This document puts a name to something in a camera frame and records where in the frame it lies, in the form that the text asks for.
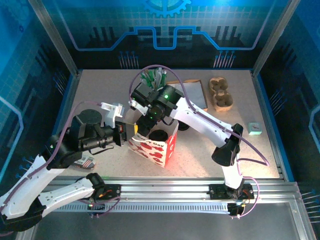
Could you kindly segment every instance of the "paper bag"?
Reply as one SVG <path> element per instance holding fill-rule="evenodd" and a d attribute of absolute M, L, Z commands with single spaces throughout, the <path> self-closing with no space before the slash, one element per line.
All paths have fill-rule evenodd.
<path fill-rule="evenodd" d="M 141 115 L 142 114 L 138 110 L 129 109 L 125 115 L 124 121 L 126 123 L 133 124 L 137 122 Z M 166 117 L 164 120 L 166 123 L 171 122 L 168 117 Z M 148 159 L 149 161 L 164 168 L 168 162 L 168 159 L 172 156 L 175 150 L 178 126 L 179 123 L 177 120 L 174 120 L 170 126 L 165 125 L 162 121 L 159 121 L 157 125 L 151 129 L 150 133 L 155 130 L 164 130 L 168 134 L 168 139 L 166 141 L 149 140 L 149 135 L 144 137 L 137 133 L 133 139 L 128 140 L 129 147 L 132 151 L 139 154 L 143 158 Z"/>

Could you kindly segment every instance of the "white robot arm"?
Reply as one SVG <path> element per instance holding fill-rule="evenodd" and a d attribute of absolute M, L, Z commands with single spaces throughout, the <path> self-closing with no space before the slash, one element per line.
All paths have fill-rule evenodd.
<path fill-rule="evenodd" d="M 128 138 L 136 134 L 133 125 L 115 121 L 115 116 L 122 115 L 122 105 L 101 103 L 99 106 L 110 111 L 105 116 L 103 127 L 101 127 L 102 116 L 96 110 L 87 109 L 76 115 L 60 146 L 58 146 L 60 134 L 51 136 L 43 152 L 36 156 L 28 171 L 0 197 L 1 232 L 25 231 L 53 210 L 76 200 L 104 201 L 120 195 L 119 184 L 105 184 L 97 173 L 90 173 L 69 186 L 42 192 L 56 176 L 73 162 L 81 159 L 82 152 L 95 148 L 104 149 L 111 143 L 123 146 Z M 56 148 L 58 148 L 57 154 L 45 166 Z"/>
<path fill-rule="evenodd" d="M 194 111 L 188 107 L 185 97 L 180 98 L 176 103 L 176 106 L 177 108 L 172 110 L 170 117 L 177 119 L 197 130 L 199 133 L 204 134 L 217 148 L 223 147 L 226 144 L 226 139 L 230 139 L 230 133 L 223 131 L 221 128 L 203 119 L 199 114 L 194 113 Z M 216 119 L 200 108 L 198 108 L 198 111 L 213 119 L 215 122 L 219 122 L 226 129 L 233 131 L 230 124 Z M 221 165 L 224 174 L 224 184 L 232 189 L 238 189 L 243 181 L 243 177 L 239 175 L 238 172 L 238 163 L 237 161 L 232 162 L 231 159 L 226 159 L 226 161 L 229 163 L 229 166 Z"/>
<path fill-rule="evenodd" d="M 216 146 L 212 159 L 222 167 L 228 194 L 234 199 L 239 196 L 244 183 L 243 177 L 238 172 L 238 163 L 235 160 L 240 151 L 240 140 L 229 132 L 241 135 L 243 132 L 241 125 L 232 126 L 222 122 L 191 102 L 195 109 L 193 110 L 183 93 L 170 85 L 166 85 L 163 89 L 157 91 L 140 83 L 132 92 L 131 97 L 133 99 L 131 106 L 142 113 L 137 121 L 138 133 L 141 135 L 147 136 L 151 128 L 157 124 L 157 121 L 164 117 L 171 117 L 207 136 Z M 219 123 L 223 128 L 212 124 L 199 113 Z"/>

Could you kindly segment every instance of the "white tabletop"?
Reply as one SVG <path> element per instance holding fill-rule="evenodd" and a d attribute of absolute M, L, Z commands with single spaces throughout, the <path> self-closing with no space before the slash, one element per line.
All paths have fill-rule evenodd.
<path fill-rule="evenodd" d="M 176 70 L 184 81 L 201 79 L 208 102 L 208 113 L 223 122 L 234 125 L 239 123 L 244 127 L 243 137 L 251 142 L 270 161 L 270 167 L 260 164 L 243 162 L 241 170 L 244 176 L 254 178 L 278 178 L 278 170 L 271 149 L 270 141 L 258 103 L 255 88 L 248 70 Z M 129 109 L 129 84 L 138 70 L 83 70 L 73 105 L 81 101 L 97 101 L 105 103 L 121 103 Z M 213 77 L 224 77 L 228 82 L 228 92 L 232 95 L 234 105 L 227 112 L 216 112 L 211 104 L 208 82 Z M 168 73 L 167 81 L 174 81 Z M 95 106 L 82 105 L 78 111 L 93 108 L 102 115 L 105 112 Z M 261 135 L 249 135 L 248 123 L 259 122 L 262 125 Z M 93 170 L 84 170 L 70 166 L 63 172 L 65 176 L 85 176 L 96 172 L 103 177 L 223 177 L 221 167 L 216 164 L 211 155 L 214 144 L 204 135 L 189 128 L 178 131 L 175 152 L 165 168 L 142 158 L 123 147 L 95 155 L 96 166 Z M 259 156 L 244 142 L 240 144 L 240 157 L 259 159 Z"/>

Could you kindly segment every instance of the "black round base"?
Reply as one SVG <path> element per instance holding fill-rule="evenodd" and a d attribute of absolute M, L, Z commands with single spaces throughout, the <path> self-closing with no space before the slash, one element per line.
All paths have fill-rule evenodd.
<path fill-rule="evenodd" d="M 168 133 L 163 130 L 155 130 L 150 133 L 149 139 L 152 141 L 165 142 L 168 140 Z"/>
<path fill-rule="evenodd" d="M 179 120 L 178 120 L 178 122 L 179 122 L 179 127 L 178 127 L 179 131 L 185 131 L 185 130 L 188 130 L 188 128 L 190 128 L 190 126 L 185 124 L 184 122 L 179 121 Z"/>

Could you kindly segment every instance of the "small box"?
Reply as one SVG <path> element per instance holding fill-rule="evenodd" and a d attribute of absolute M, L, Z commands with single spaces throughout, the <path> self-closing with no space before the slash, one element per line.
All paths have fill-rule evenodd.
<path fill-rule="evenodd" d="M 129 109 L 125 115 L 126 123 L 135 123 L 142 114 L 138 110 Z M 145 159 L 164 168 L 168 159 L 172 156 L 177 140 L 178 121 L 174 120 L 171 125 L 165 125 L 162 121 L 154 126 L 150 133 L 155 130 L 164 130 L 168 134 L 166 141 L 153 141 L 137 133 L 133 139 L 128 140 L 129 148 Z"/>
<path fill-rule="evenodd" d="M 171 85 L 182 92 L 182 87 L 179 81 L 168 81 L 166 84 Z M 191 102 L 204 111 L 207 111 L 208 103 L 202 81 L 200 79 L 188 79 L 183 82 L 183 85 Z"/>
<path fill-rule="evenodd" d="M 261 124 L 259 122 L 249 122 L 248 132 L 249 135 L 260 135 L 262 133 Z"/>

